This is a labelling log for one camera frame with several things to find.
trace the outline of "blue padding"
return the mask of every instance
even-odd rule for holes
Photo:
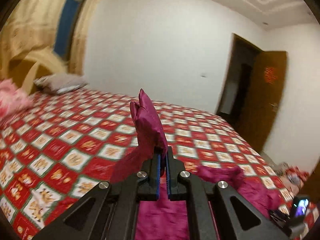
[[[62,58],[68,54],[68,45],[70,39],[72,38],[71,31],[74,29],[74,24],[76,24],[76,16],[79,5],[80,2],[78,1],[66,0],[61,13],[56,43],[53,51]]]
[[[160,190],[160,162],[161,162],[161,154],[158,154],[158,166],[157,166],[157,199],[159,199],[159,190]]]
[[[166,175],[166,180],[167,180],[167,193],[168,193],[168,198],[170,199],[170,197],[171,197],[171,185],[170,185],[170,171],[169,171],[168,153],[165,156],[165,162],[166,162],[165,175]]]

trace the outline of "purple satin fabric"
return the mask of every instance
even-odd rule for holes
[[[245,180],[244,173],[239,166],[231,169],[217,169],[199,166],[197,175],[201,179],[212,183],[216,183],[221,180],[226,181],[268,219],[268,210],[275,210],[279,208],[279,192],[277,190],[267,189],[261,183]]]
[[[269,209],[275,210],[280,205],[277,191],[266,189],[261,183],[246,181],[238,166],[231,169],[199,166],[197,175],[212,183],[226,181],[266,218],[269,218]],[[157,202],[140,202],[135,240],[166,239],[188,240],[188,217],[185,201],[169,201],[166,184],[162,184]]]
[[[161,149],[161,174],[164,173],[165,155],[168,151],[167,139],[157,111],[142,89],[139,93],[139,103],[130,103],[130,112],[137,131],[138,146],[115,164],[111,183],[120,182],[132,173],[138,172],[142,163],[152,158],[155,147]]]

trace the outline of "gray pillow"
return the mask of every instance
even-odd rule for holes
[[[33,83],[49,94],[64,94],[86,86],[83,77],[75,74],[58,73],[35,79]]]

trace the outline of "curtain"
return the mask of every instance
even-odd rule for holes
[[[0,32],[0,78],[9,62],[33,49],[53,47],[66,0],[21,0]]]
[[[99,0],[85,0],[82,6],[72,39],[69,61],[70,73],[78,75],[83,74],[82,68],[88,28],[90,24],[90,19],[98,2]]]

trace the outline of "pink blanket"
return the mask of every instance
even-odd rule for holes
[[[28,95],[22,89],[18,89],[11,79],[0,82],[0,123],[5,117],[32,105],[33,102]]]

